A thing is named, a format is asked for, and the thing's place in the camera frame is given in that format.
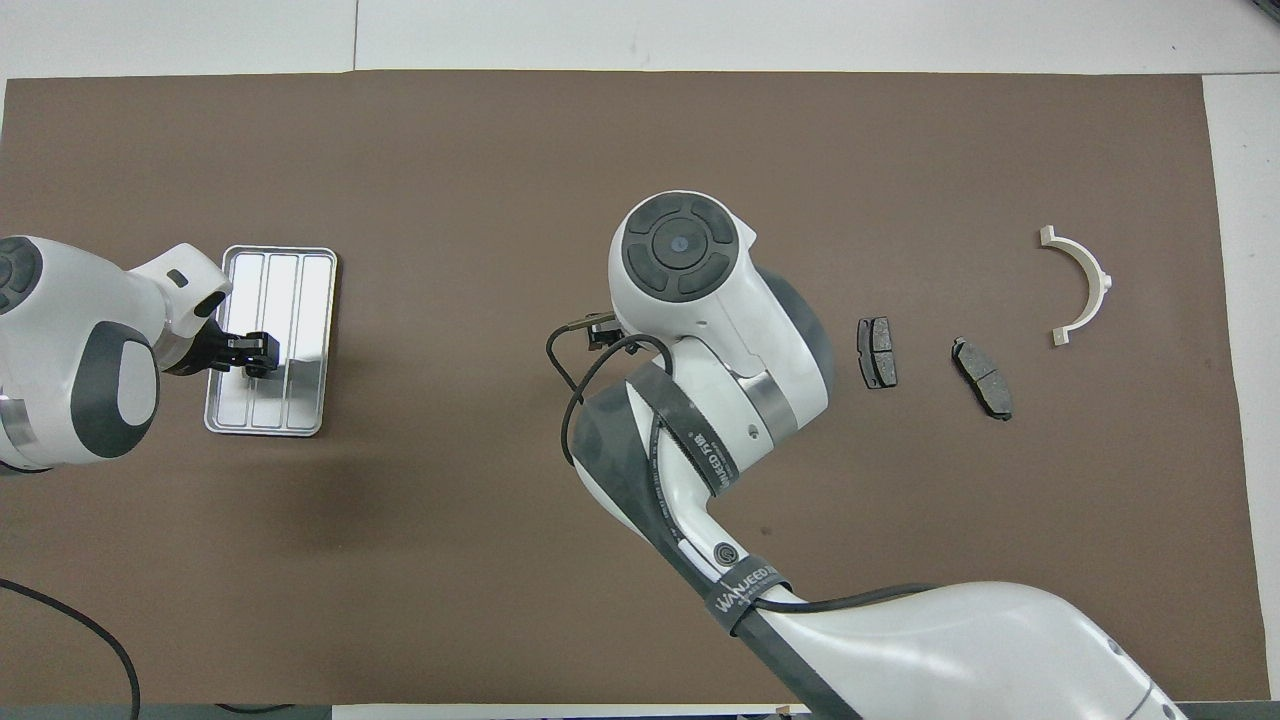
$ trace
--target black strap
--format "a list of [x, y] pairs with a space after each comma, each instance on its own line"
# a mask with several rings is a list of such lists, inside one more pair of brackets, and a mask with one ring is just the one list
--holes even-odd
[[748, 555], [721, 575], [703, 602], [719, 626], [732, 635], [733, 628], [751, 609], [755, 598], [773, 585], [785, 585], [787, 579], [768, 560]]
[[699, 413], [694, 401], [680, 389], [676, 380], [653, 363], [627, 375], [627, 382], [640, 393], [676, 441], [685, 457], [694, 465], [713, 496], [737, 482], [737, 464], [719, 433]]

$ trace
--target black rubber cover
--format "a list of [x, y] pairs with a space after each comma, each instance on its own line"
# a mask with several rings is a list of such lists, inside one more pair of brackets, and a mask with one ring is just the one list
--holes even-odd
[[667, 302], [707, 297], [737, 263], [739, 238], [723, 208], [691, 192], [663, 192], [627, 218], [622, 266], [636, 287]]
[[13, 311], [35, 292], [44, 269], [45, 259], [31, 238], [0, 240], [0, 315]]

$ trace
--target white semicircular part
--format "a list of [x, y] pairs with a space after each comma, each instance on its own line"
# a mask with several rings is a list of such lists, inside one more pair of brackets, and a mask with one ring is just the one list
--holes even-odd
[[1084, 269], [1084, 275], [1089, 279], [1089, 300], [1084, 305], [1084, 310], [1080, 311], [1080, 316], [1069, 325], [1053, 328], [1053, 345], [1066, 345], [1071, 342], [1070, 333], [1073, 331], [1080, 329], [1098, 314], [1098, 309], [1102, 307], [1102, 299], [1111, 290], [1111, 275], [1102, 272], [1098, 259], [1087, 247], [1074, 240], [1055, 234], [1053, 225], [1041, 228], [1041, 247], [1055, 247], [1066, 252], [1080, 264], [1080, 268]]
[[120, 384], [115, 393], [120, 419], [131, 425], [150, 420], [156, 409], [156, 363], [151, 348], [140, 342], [125, 342], [120, 348]]

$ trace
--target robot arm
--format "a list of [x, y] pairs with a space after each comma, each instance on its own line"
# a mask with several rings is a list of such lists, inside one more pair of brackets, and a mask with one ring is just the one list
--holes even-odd
[[1050, 593], [968, 583], [808, 603], [716, 523], [708, 501], [822, 413], [833, 379], [820, 323], [751, 264], [754, 240], [695, 192], [655, 195], [622, 222], [609, 254], [614, 313], [626, 333], [664, 341], [673, 368], [646, 364], [585, 402], [571, 450], [588, 491], [815, 717], [1183, 717]]
[[0, 473], [124, 455], [155, 418], [159, 372], [274, 369], [274, 341], [211, 319], [229, 290], [186, 243], [124, 272], [50, 240], [0, 240]]

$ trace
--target round black button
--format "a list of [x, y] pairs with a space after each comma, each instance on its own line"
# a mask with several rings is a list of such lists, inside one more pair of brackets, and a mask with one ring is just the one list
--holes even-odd
[[692, 268], [707, 254], [707, 231], [689, 218], [672, 218], [653, 233], [653, 255], [673, 270]]

